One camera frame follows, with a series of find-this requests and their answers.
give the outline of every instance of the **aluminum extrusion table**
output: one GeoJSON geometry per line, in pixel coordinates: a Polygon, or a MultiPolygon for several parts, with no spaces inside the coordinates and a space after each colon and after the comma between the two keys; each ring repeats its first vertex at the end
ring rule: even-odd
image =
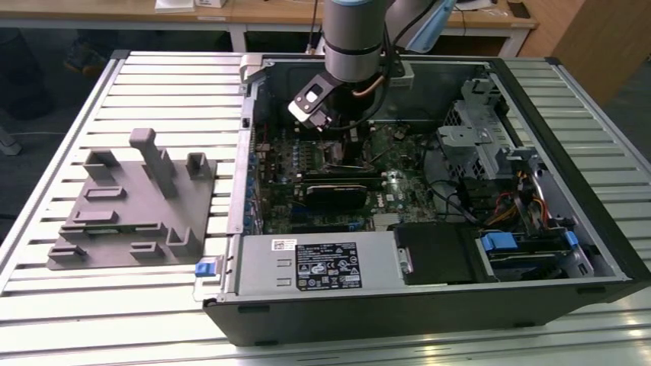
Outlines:
{"type": "MultiPolygon", "coordinates": [[[[173,158],[218,160],[209,252],[226,250],[242,95],[233,53],[113,59],[0,248],[0,358],[9,364],[649,364],[651,289],[542,327],[238,348],[194,301],[195,267],[50,271],[49,251],[87,172],[89,149],[158,131],[173,158]]],[[[508,61],[641,257],[651,263],[651,167],[562,66],[508,61]]],[[[510,116],[525,144],[530,138],[510,116]]]]}

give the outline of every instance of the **blue latch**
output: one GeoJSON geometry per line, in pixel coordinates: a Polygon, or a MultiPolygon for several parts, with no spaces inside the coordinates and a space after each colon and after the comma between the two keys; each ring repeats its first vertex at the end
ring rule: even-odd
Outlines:
{"type": "Polygon", "coordinates": [[[518,249],[517,238],[512,233],[488,233],[482,237],[482,245],[488,252],[494,249],[518,249]]]}
{"type": "Polygon", "coordinates": [[[565,236],[568,242],[570,243],[570,246],[576,248],[580,245],[580,238],[577,238],[577,234],[574,233],[574,231],[566,231],[565,236]]]}
{"type": "Polygon", "coordinates": [[[217,276],[217,263],[215,262],[199,262],[195,266],[197,277],[215,277],[217,276]]]}

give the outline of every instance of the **yellow wire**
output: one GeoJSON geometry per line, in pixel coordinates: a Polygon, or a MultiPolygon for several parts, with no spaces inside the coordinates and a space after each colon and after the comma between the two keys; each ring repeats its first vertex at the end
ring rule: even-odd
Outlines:
{"type": "Polygon", "coordinates": [[[493,219],[488,225],[493,225],[494,223],[498,223],[500,221],[505,220],[516,213],[516,211],[517,211],[517,207],[512,206],[512,208],[506,210],[496,219],[493,219]]]}

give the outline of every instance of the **barcode sticker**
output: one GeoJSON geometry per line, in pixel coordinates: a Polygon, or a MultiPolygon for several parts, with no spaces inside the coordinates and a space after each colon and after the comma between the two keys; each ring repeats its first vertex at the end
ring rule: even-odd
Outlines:
{"type": "Polygon", "coordinates": [[[273,250],[294,250],[297,239],[273,239],[273,250]]]}

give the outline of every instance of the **sticker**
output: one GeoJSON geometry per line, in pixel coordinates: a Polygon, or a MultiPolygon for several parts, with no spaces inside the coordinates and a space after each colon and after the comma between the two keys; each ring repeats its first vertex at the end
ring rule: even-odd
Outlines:
{"type": "Polygon", "coordinates": [[[297,239],[273,239],[273,250],[294,250],[297,239]]]}
{"type": "Polygon", "coordinates": [[[297,288],[301,291],[362,288],[355,242],[298,245],[297,240],[291,240],[297,249],[297,288]]]}
{"type": "Polygon", "coordinates": [[[226,17],[197,17],[198,21],[226,21],[226,17]]]}

